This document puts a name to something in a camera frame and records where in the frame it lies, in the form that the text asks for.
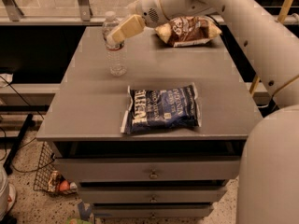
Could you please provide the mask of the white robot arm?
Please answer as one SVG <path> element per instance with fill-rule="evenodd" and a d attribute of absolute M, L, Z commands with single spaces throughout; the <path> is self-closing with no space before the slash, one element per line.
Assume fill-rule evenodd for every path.
<path fill-rule="evenodd" d="M 223 18 L 278 110 L 261 120 L 244 146 L 236 224 L 299 224 L 299 39 L 254 0 L 139 0 L 109 43 L 164 20 L 213 8 Z"/>

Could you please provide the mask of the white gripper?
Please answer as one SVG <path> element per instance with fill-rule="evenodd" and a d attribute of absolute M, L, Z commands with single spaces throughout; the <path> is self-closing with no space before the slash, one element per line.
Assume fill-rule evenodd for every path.
<path fill-rule="evenodd" d="M 146 25 L 154 28 L 169 21 L 163 0 L 136 0 L 128 8 L 133 15 L 122 20 L 107 35 L 107 43 L 111 46 L 142 33 Z"/>

